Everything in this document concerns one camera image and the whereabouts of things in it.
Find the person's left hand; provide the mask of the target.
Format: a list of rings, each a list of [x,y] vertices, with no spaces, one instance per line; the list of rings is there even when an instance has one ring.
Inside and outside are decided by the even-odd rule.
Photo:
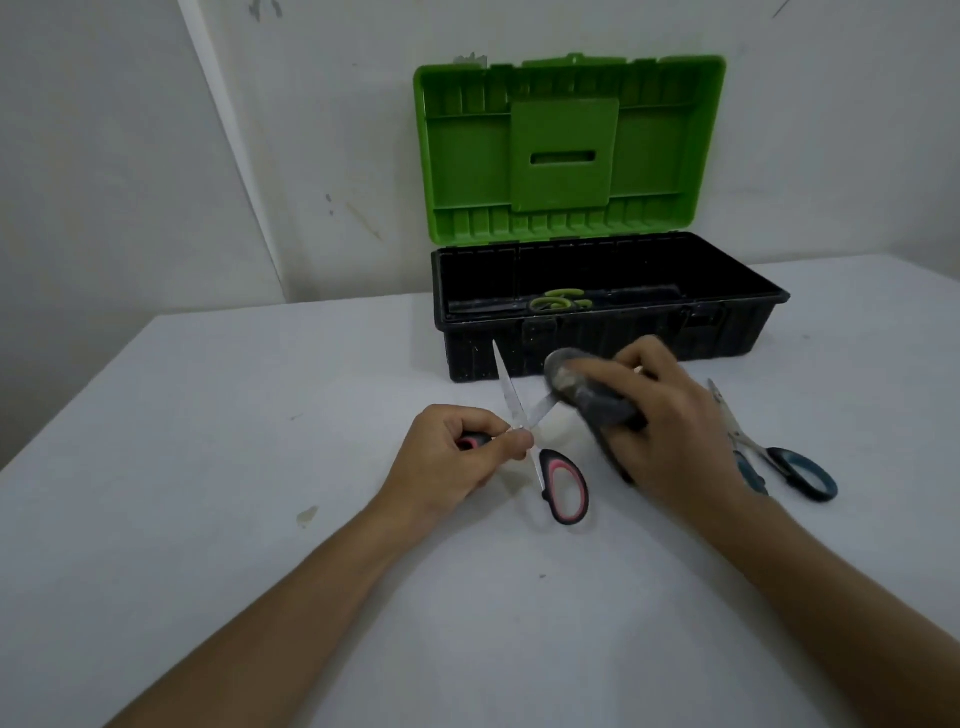
[[[497,436],[510,425],[476,407],[432,404],[415,418],[370,509],[422,539],[497,471],[472,471],[469,432]]]

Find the person's right hand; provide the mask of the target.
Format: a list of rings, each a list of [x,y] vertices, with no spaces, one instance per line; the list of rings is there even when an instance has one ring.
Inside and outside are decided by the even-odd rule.
[[[706,531],[775,504],[747,486],[719,406],[658,337],[641,337],[611,360],[570,360],[568,368],[643,412],[646,430],[660,436],[660,487],[640,489],[691,528]]]

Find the pink and black scissors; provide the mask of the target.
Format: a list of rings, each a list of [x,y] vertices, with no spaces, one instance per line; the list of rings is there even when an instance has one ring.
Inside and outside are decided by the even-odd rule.
[[[556,394],[546,394],[533,408],[526,409],[517,393],[498,343],[492,342],[498,382],[509,412],[512,430],[533,432],[559,403]],[[564,527],[580,524],[590,508],[590,491],[583,473],[567,455],[538,444],[530,450],[541,497],[554,521]]]

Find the grey sharpening stone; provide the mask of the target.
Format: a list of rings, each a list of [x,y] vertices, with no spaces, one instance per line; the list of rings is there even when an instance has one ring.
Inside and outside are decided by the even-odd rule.
[[[604,431],[610,428],[625,428],[639,433],[647,428],[648,420],[627,397],[578,371],[570,370],[570,360],[585,358],[597,359],[598,356],[575,347],[555,349],[544,360],[544,379],[553,396],[577,410],[618,476],[627,485],[634,486],[635,481],[627,469],[619,464]]]

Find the person's right forearm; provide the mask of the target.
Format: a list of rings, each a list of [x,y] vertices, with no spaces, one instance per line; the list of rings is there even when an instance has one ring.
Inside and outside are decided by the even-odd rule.
[[[871,728],[960,728],[960,641],[841,559],[772,498],[682,515],[769,603]]]

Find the person's left forearm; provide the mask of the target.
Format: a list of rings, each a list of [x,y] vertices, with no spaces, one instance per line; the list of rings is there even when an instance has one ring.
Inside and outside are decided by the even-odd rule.
[[[372,589],[434,526],[378,495],[104,728],[285,728]]]

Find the blue and black scissors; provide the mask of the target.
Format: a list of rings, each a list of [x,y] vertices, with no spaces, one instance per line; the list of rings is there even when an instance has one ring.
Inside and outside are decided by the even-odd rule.
[[[712,379],[706,386],[723,417],[726,436],[741,477],[752,491],[767,496],[765,479],[757,472],[747,453],[753,452],[778,473],[786,485],[810,502],[827,504],[838,497],[835,479],[820,465],[798,452],[783,447],[765,447],[749,437],[739,425],[725,397]]]

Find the black toolbox with green lid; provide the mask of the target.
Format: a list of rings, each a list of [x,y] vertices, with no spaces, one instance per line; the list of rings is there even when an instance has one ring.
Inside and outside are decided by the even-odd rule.
[[[681,361],[750,353],[779,285],[690,230],[726,58],[579,53],[424,65],[414,109],[435,326],[453,383],[541,375],[653,334]],[[583,311],[534,313],[579,288]]]

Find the green handled scissors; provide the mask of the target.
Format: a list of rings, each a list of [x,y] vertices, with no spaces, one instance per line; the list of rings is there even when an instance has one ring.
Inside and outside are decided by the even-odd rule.
[[[534,313],[549,311],[584,311],[594,308],[594,302],[586,291],[579,288],[559,288],[532,298],[528,310]]]

